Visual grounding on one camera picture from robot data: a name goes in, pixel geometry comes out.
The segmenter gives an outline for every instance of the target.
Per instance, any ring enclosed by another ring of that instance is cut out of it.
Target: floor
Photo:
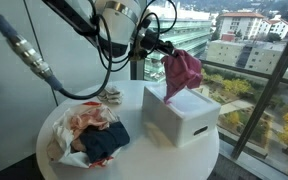
[[[43,180],[35,154],[0,172],[0,180]],[[235,163],[219,156],[208,180],[260,180]]]

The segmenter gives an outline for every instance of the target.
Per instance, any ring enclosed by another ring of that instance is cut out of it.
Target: pink cloth
[[[101,117],[100,109],[91,109],[83,114],[73,116],[70,126],[71,130],[73,130],[74,140],[90,125],[98,127],[99,130],[103,130],[109,126],[109,122]]]
[[[175,49],[177,56],[164,56],[161,62],[164,64],[166,76],[166,96],[164,102],[175,96],[187,86],[189,89],[199,87],[203,75],[201,74],[202,63],[184,50]]]

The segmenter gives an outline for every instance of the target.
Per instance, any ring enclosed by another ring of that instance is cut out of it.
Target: table
[[[50,165],[46,147],[52,138],[52,125],[69,107],[86,101],[68,99],[60,104],[45,120],[37,139],[38,166],[46,180],[202,180],[212,172],[219,153],[217,128],[183,148],[173,146],[163,134],[150,123],[142,123],[141,107],[143,90],[147,81],[110,82],[120,89],[123,102],[107,104],[127,129],[131,142],[124,146],[116,159],[105,168],[83,169],[63,164]],[[89,94],[99,85],[80,92]]]

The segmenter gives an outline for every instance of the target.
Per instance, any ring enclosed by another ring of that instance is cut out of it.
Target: box handle cutout
[[[198,135],[198,134],[200,134],[201,132],[206,131],[206,130],[207,130],[207,126],[205,126],[205,127],[201,128],[201,129],[195,131],[193,135],[196,136],[196,135]]]

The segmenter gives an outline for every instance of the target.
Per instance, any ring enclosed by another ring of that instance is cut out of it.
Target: white box
[[[221,105],[201,93],[183,89],[171,103],[163,101],[166,84],[144,87],[142,113],[177,147],[197,140],[214,130]]]

